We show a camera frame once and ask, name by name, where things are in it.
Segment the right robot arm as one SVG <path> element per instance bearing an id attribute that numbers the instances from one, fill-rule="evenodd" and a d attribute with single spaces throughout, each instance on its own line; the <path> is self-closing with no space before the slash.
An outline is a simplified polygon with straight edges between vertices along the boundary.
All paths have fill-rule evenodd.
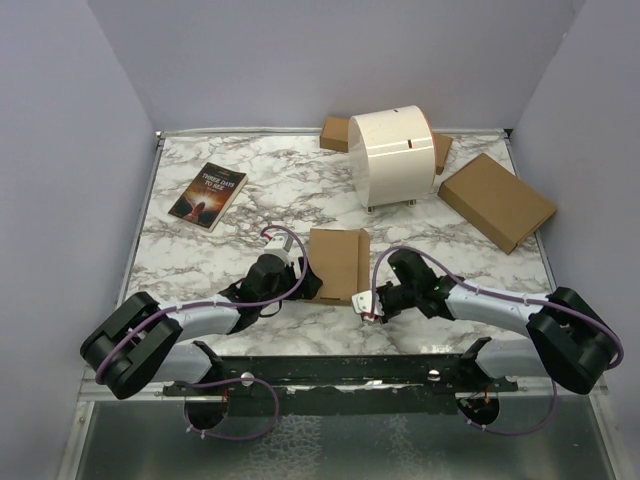
<path id="1" fill-rule="evenodd" d="M 416 308 L 427 318 L 474 321 L 518 334 L 516 340 L 488 341 L 460 365 L 459 378 L 469 390 L 481 391 L 506 376 L 547 376 L 585 395 L 605 371 L 622 363 L 619 336 L 570 288 L 547 294 L 485 288 L 407 246 L 390 247 L 380 259 L 397 281 L 373 283 L 364 292 L 364 319 L 386 323 Z"/>

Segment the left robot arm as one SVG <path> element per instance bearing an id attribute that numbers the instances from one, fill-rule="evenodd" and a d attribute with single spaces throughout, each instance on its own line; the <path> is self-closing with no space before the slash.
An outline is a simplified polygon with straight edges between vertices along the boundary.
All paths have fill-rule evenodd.
<path id="1" fill-rule="evenodd" d="M 80 355 L 118 399 L 151 382 L 188 383 L 206 395 L 220 385 L 214 352 L 198 342 L 206 335 L 231 335 L 253 325 L 262 310 L 284 300 L 311 300 L 323 281 L 305 258 L 298 264 L 264 253 L 244 278 L 213 297 L 187 305 L 163 304 L 144 291 L 129 297 L 92 332 Z"/>

